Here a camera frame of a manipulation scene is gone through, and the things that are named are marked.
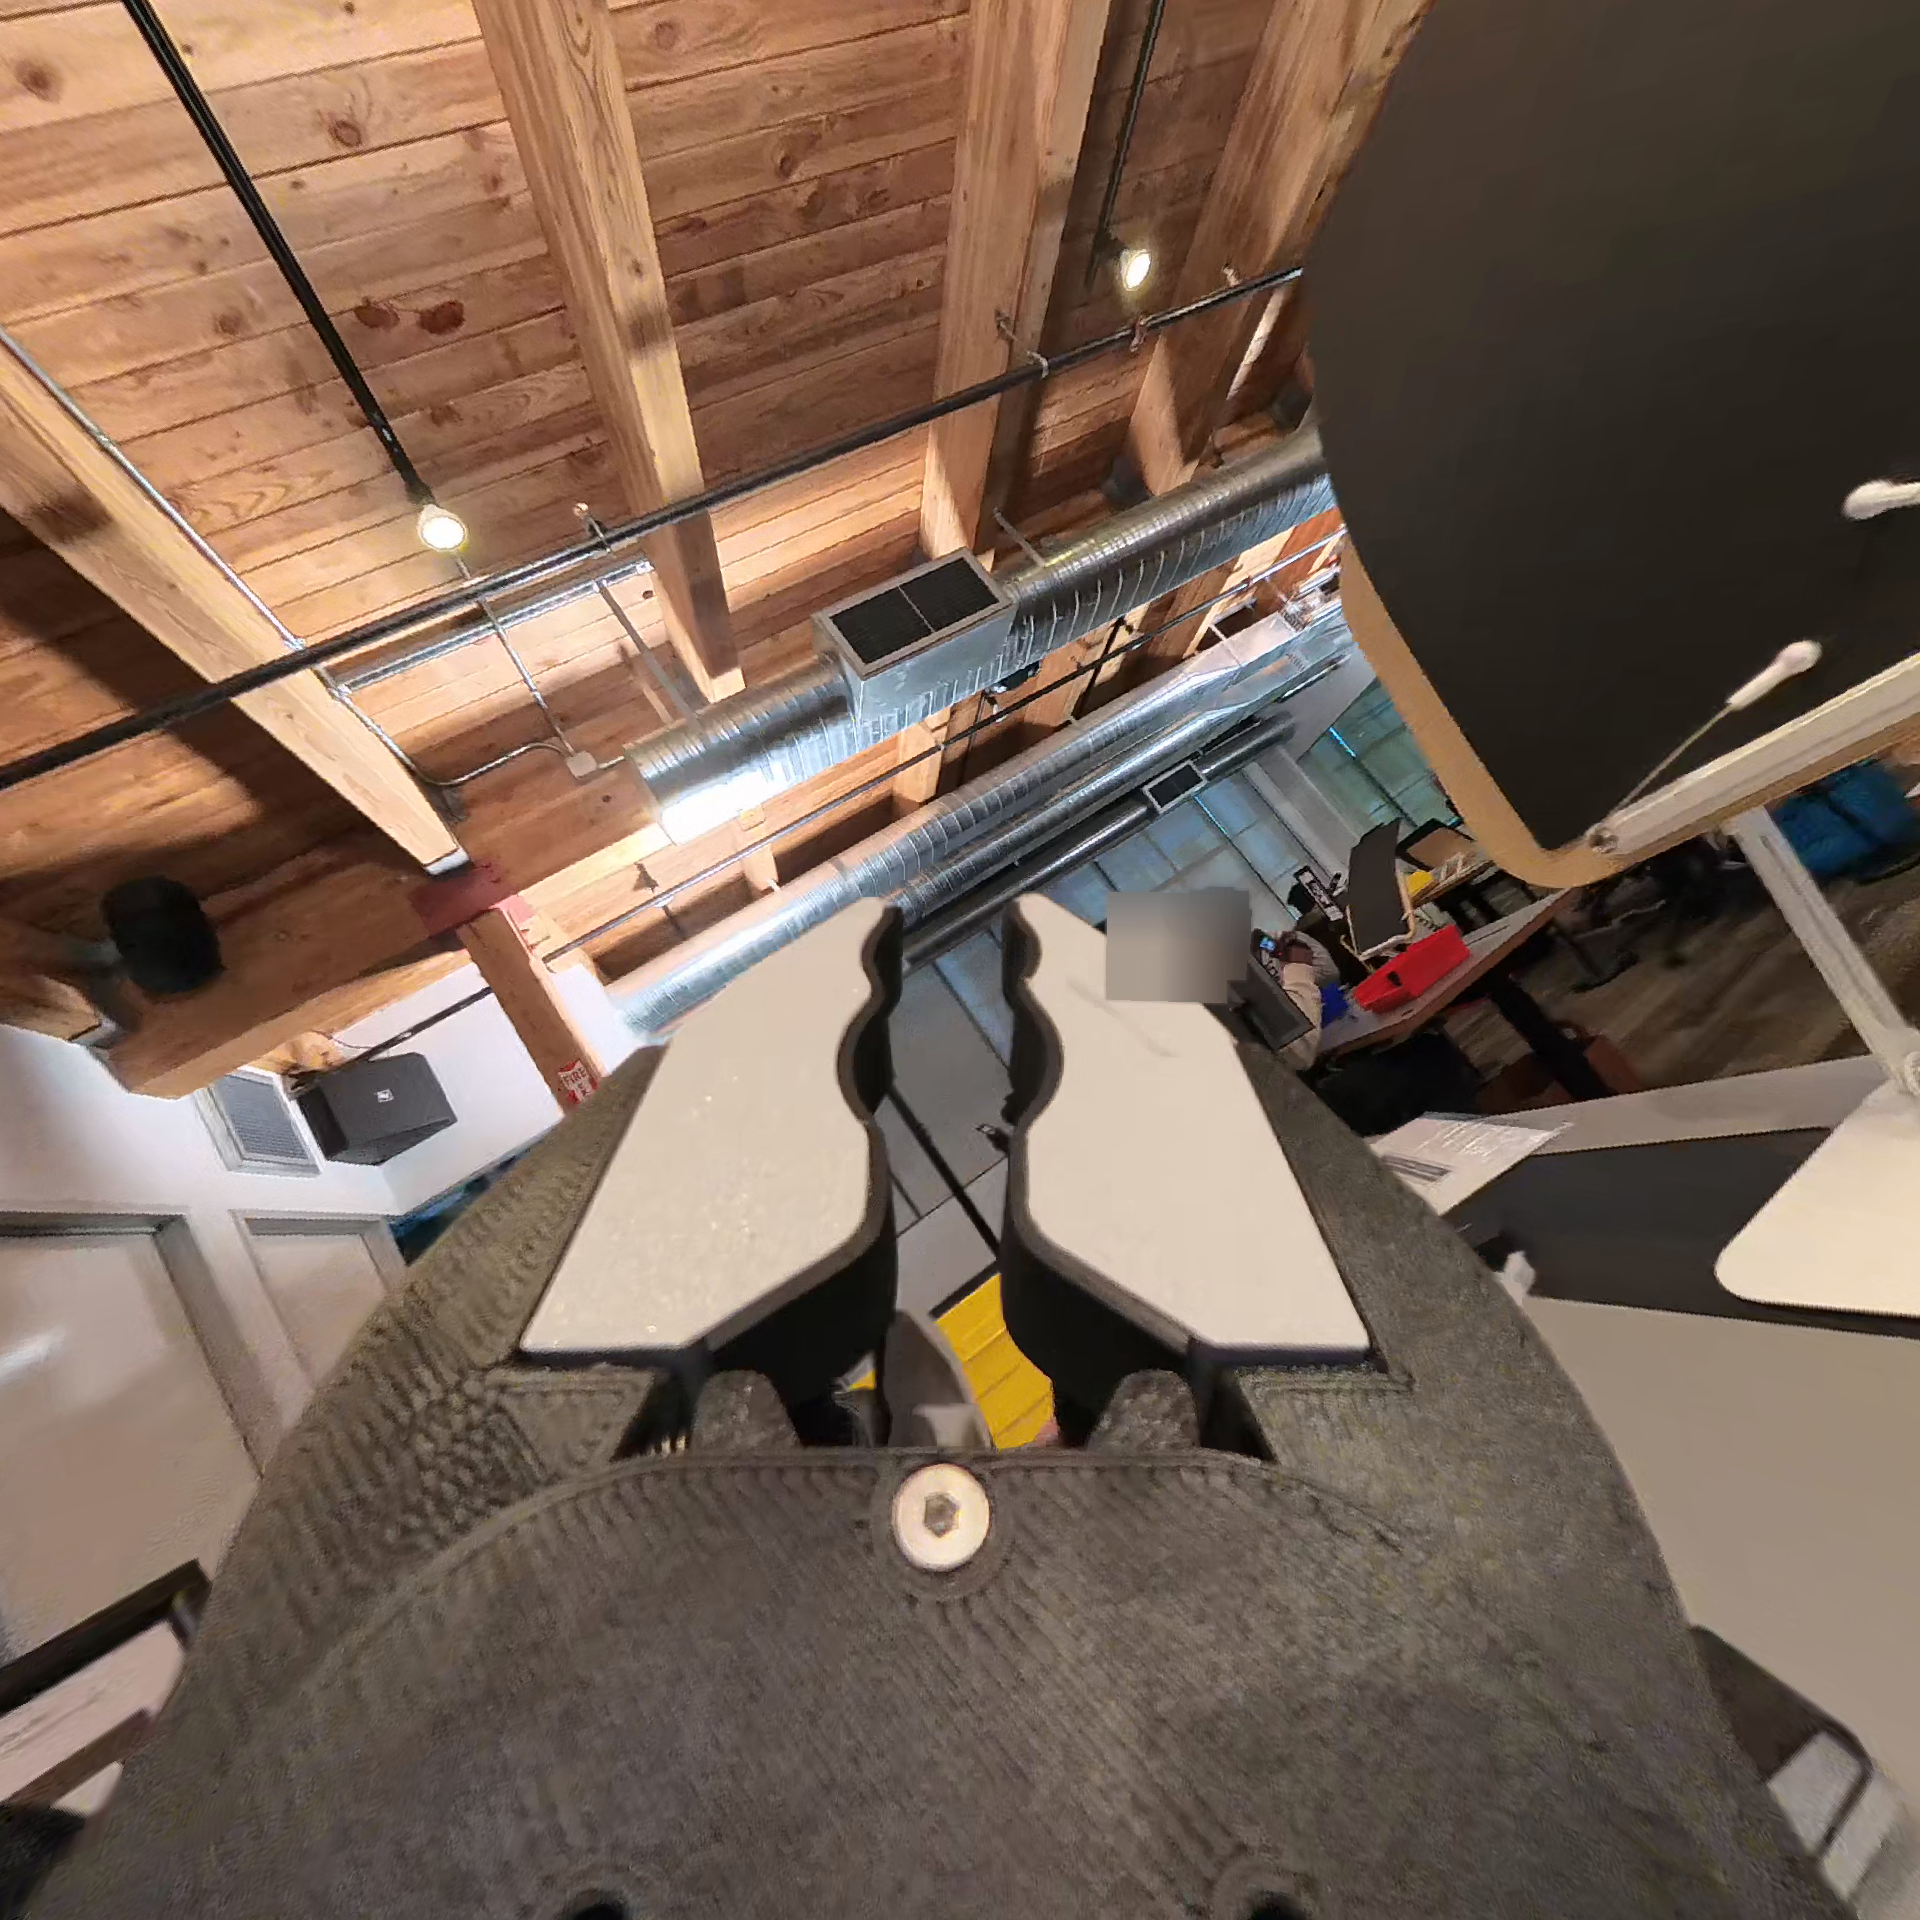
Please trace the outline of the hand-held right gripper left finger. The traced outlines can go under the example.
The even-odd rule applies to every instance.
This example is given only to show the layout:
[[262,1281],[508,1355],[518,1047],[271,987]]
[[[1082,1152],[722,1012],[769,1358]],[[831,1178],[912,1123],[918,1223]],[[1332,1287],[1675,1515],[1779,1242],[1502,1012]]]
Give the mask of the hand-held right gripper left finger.
[[903,921],[881,900],[751,966],[652,1068],[518,1358],[628,1362],[688,1393],[752,1372],[831,1398],[896,1313],[892,1176]]

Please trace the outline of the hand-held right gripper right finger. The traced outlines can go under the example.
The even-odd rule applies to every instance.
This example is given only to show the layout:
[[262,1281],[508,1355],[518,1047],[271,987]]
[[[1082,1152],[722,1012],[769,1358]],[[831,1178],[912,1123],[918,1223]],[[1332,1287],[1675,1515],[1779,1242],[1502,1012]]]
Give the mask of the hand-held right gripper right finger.
[[1015,1015],[1000,1281],[1040,1369],[1359,1366],[1370,1330],[1232,1031],[1116,1000],[1108,937],[1044,896],[1003,916]]

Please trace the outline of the yellow plastic bin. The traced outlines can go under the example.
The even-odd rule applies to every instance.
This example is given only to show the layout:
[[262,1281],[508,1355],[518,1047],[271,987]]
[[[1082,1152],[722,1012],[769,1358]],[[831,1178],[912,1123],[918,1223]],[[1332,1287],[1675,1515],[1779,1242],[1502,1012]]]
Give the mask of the yellow plastic bin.
[[950,1340],[998,1449],[1049,1447],[1058,1440],[1052,1380],[1015,1344],[992,1273],[934,1318]]

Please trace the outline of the white paper sheet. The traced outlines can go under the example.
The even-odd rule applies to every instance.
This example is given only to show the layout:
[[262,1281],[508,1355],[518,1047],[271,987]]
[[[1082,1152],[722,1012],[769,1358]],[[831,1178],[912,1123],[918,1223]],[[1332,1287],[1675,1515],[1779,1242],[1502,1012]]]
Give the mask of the white paper sheet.
[[1450,1215],[1567,1131],[1512,1118],[1422,1115],[1374,1138],[1376,1159],[1433,1215]]

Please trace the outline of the red plastic bin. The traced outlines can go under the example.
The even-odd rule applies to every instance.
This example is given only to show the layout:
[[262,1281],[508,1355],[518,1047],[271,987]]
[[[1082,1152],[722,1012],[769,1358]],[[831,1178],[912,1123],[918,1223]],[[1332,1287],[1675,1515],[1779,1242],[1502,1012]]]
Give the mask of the red plastic bin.
[[1430,995],[1470,960],[1472,950],[1459,927],[1433,931],[1348,987],[1352,1009],[1371,1017],[1393,1015]]

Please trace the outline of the black monitor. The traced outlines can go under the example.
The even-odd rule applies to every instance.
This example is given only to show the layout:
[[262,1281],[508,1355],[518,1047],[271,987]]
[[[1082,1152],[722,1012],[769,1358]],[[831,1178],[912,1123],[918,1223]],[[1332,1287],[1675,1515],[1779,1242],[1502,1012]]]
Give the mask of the black monitor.
[[1355,844],[1340,911],[1348,947],[1362,963],[1371,966],[1414,939],[1395,823],[1371,827]]

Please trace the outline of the white door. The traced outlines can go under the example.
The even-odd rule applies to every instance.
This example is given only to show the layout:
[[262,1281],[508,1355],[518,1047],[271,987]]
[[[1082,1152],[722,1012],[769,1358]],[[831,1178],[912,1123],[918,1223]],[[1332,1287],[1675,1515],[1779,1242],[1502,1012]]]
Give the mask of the white door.
[[264,1289],[308,1388],[319,1388],[404,1281],[404,1259],[382,1217],[235,1217]]
[[2,1625],[17,1655],[175,1569],[212,1572],[257,1463],[163,1230],[2,1233]]

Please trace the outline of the wooden desk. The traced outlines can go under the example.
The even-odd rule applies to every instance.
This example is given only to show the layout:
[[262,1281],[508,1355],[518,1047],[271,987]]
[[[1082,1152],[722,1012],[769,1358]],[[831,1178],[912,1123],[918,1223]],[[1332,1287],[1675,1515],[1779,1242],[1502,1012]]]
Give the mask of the wooden desk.
[[1380,1012],[1354,1007],[1322,1031],[1319,1059],[1331,1064],[1366,1050],[1395,1047],[1448,1017],[1450,1009],[1478,992],[1488,992],[1506,976],[1521,950],[1558,928],[1576,911],[1578,887],[1564,887],[1530,911],[1502,916],[1463,937],[1468,960],[1432,984],[1426,992]]

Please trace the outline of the black round ceiling fixture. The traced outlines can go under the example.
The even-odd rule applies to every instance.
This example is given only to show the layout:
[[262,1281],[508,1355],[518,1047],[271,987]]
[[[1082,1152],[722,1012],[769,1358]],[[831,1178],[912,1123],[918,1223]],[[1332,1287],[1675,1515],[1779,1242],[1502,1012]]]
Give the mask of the black round ceiling fixture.
[[103,895],[100,913],[123,972],[144,995],[184,996],[223,976],[220,934],[182,880],[119,880]]

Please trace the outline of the long black ceiling pipe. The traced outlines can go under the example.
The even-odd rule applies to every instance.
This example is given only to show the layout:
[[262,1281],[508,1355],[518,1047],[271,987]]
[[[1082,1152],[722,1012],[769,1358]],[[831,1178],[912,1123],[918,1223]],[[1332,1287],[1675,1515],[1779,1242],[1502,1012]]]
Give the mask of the long black ceiling pipe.
[[156,707],[132,711],[129,719],[119,719],[107,724],[95,728],[81,736],[72,736],[54,747],[17,756],[2,769],[2,786],[14,788],[20,785],[38,782],[41,777],[50,777],[99,755],[119,750],[144,736],[202,720],[204,715],[215,714],[223,707],[235,704],[243,698],[280,686],[281,681],[291,681],[298,675],[316,675],[328,665],[336,665],[339,662],[359,657],[364,651],[399,641],[408,641],[417,634],[435,631],[438,626],[449,624],[456,616],[468,609],[481,609],[502,596],[558,584],[561,579],[567,579],[569,574],[584,569],[607,569],[628,548],[641,547],[665,534],[680,530],[686,521],[720,512],[747,496],[780,488],[793,478],[802,478],[823,467],[843,463],[858,452],[898,440],[900,435],[921,431],[926,425],[936,425],[952,416],[967,414],[969,410],[987,400],[1000,400],[1008,393],[1020,393],[1056,375],[1082,369],[1096,362],[1098,358],[1112,353],[1137,353],[1146,345],[1147,338],[1159,337],[1166,329],[1175,329],[1192,321],[1201,321],[1250,298],[1279,292],[1279,288],[1297,281],[1300,274],[1300,264],[1282,266],[1252,280],[1225,283],[1198,300],[1146,316],[1142,321],[1135,321],[1130,327],[1103,335],[1071,351],[1055,355],[1031,353],[1015,369],[967,384],[964,390],[931,400],[918,410],[905,410],[900,414],[870,423],[854,435],[831,440],[823,447],[808,449],[806,452],[796,452],[778,464],[742,474],[738,478],[731,478],[724,486],[711,488],[710,491],[702,491],[698,496],[627,520],[610,528],[607,536],[587,536],[574,545],[566,545],[552,554],[545,554],[537,560],[486,574],[476,584],[450,587],[440,596],[411,604],[410,609],[371,620],[328,641],[298,641],[296,646],[281,647],[280,655],[273,657],[267,664],[250,665],[240,672],[208,684],[204,691],[182,694]]

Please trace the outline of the white stand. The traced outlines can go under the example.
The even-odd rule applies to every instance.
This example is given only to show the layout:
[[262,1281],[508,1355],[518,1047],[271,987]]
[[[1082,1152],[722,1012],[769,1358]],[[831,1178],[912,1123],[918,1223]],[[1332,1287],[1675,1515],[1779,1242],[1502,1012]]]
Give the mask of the white stand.
[[1720,1286],[1753,1305],[1878,1318],[1918,1314],[1918,1034],[1769,818],[1769,785],[1803,785],[1811,759],[1766,750],[1776,772],[1699,769],[1618,804],[1592,842],[1642,852],[1668,833],[1731,825],[1748,866],[1881,1071],[1880,1087],[1753,1215],[1716,1257]]

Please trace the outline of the blue storage bin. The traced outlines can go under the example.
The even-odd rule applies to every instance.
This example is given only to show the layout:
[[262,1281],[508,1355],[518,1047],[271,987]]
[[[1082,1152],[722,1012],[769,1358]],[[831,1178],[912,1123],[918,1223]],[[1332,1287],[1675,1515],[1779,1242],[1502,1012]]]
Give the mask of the blue storage bin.
[[1825,776],[1769,815],[1815,880],[1884,880],[1915,868],[1918,809],[1884,759]]

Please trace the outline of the black panel with plywood rim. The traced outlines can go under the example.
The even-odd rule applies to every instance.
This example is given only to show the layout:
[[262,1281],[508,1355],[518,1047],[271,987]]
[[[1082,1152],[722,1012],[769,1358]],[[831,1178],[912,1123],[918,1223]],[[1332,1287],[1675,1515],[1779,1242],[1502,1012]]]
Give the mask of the black panel with plywood rim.
[[1915,4],[1433,4],[1313,240],[1343,609],[1576,884],[1915,722]]

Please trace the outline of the black light track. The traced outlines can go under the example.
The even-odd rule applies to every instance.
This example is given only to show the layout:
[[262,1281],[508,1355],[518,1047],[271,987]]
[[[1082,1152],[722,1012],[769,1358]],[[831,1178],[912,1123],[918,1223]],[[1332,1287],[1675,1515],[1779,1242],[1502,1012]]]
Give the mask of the black light track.
[[1126,166],[1130,160],[1130,153],[1131,153],[1131,147],[1135,147],[1135,139],[1137,139],[1137,123],[1138,123],[1138,115],[1142,115],[1142,107],[1143,107],[1143,97],[1146,97],[1150,67],[1153,67],[1155,56],[1159,50],[1161,24],[1163,24],[1166,8],[1169,8],[1169,3],[1146,4],[1143,32],[1142,32],[1142,41],[1138,41],[1138,48],[1137,48],[1137,67],[1135,67],[1135,75],[1131,75],[1127,95],[1126,95],[1120,130],[1116,135],[1114,156],[1112,156],[1112,172],[1108,172],[1107,184],[1103,188],[1103,202],[1099,202],[1098,218],[1096,218],[1094,247],[1090,247],[1090,255],[1089,255],[1089,281],[1094,281],[1098,271],[1107,262],[1116,259],[1118,251],[1120,251],[1120,243],[1118,243],[1116,228],[1114,228],[1114,216],[1116,216],[1116,204],[1118,204],[1118,194],[1120,194],[1123,172],[1126,172]]
[[161,15],[152,3],[123,3],[122,8],[132,22],[132,27],[148,48],[152,57],[156,59],[158,72],[166,75],[170,89],[175,92],[182,111],[186,113],[192,130],[199,138],[199,145],[215,160],[240,210],[248,216],[248,222],[262,240],[262,247],[267,251],[287,290],[302,307],[304,323],[319,337],[329,363],[334,366],[334,372],[347,386],[358,412],[362,414],[367,428],[372,433],[375,442],[387,456],[388,467],[402,482],[404,494],[417,507],[417,514],[425,516],[440,505],[433,496],[433,489],[420,478],[420,471],[414,457],[410,456],[408,447],[402,444],[399,428],[388,419],[388,412],[372,393],[368,375],[353,358],[346,337],[339,332],[334,318],[320,300],[320,292],[314,280],[308,280],[302,259],[288,243],[287,231],[273,216],[267,202],[262,196],[252,172],[248,169],[233,143],[228,139],[228,132],[220,121],[217,113],[211,107],[206,92],[192,79],[186,56],[176,46],[175,38],[166,31]]

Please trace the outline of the black wall speaker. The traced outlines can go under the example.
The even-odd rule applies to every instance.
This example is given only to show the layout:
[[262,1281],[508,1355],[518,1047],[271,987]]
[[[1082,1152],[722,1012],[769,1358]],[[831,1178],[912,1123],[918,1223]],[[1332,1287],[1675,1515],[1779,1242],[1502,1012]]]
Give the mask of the black wall speaker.
[[302,1087],[296,1104],[323,1159],[385,1166],[457,1123],[449,1095],[419,1051],[362,1059]]

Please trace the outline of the slim spiral metal duct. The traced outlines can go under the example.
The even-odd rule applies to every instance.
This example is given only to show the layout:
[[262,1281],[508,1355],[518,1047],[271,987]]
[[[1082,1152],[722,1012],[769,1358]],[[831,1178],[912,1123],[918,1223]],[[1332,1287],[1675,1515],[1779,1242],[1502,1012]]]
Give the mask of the slim spiral metal duct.
[[617,980],[614,1004],[633,1036],[650,1038],[860,898],[898,906],[905,924],[920,927],[994,859],[1062,830],[1068,799],[1099,802],[1163,761],[1201,752],[1343,658],[1348,646],[1340,609],[1300,631],[1271,616],[698,934]]

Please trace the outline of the grey wall vent grille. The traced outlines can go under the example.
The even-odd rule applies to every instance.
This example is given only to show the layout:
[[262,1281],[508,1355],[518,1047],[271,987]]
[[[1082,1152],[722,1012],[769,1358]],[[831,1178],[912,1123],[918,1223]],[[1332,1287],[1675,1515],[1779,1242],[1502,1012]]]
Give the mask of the grey wall vent grille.
[[246,1068],[192,1095],[228,1174],[276,1179],[320,1178],[323,1158],[275,1072]]

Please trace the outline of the metal duct vent box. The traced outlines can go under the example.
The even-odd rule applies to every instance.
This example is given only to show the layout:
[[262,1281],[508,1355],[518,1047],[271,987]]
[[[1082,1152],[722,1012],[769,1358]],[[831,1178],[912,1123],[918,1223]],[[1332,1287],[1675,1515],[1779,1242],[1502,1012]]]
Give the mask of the metal duct vent box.
[[817,612],[812,631],[855,722],[883,736],[991,686],[1015,612],[1015,596],[958,551]]

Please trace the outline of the large spiral metal duct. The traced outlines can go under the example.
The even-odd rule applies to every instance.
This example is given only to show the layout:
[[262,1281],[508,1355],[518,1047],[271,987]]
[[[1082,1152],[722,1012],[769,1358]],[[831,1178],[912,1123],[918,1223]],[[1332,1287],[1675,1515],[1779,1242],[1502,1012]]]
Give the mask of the large spiral metal duct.
[[[1015,596],[1015,626],[994,681],[980,694],[1235,562],[1332,500],[1322,440],[1305,428],[1147,498],[1047,560],[991,571]],[[641,822],[681,847],[896,736],[866,735],[855,722],[848,696],[817,655],[812,634],[806,665],[633,743],[627,763],[639,786]]]

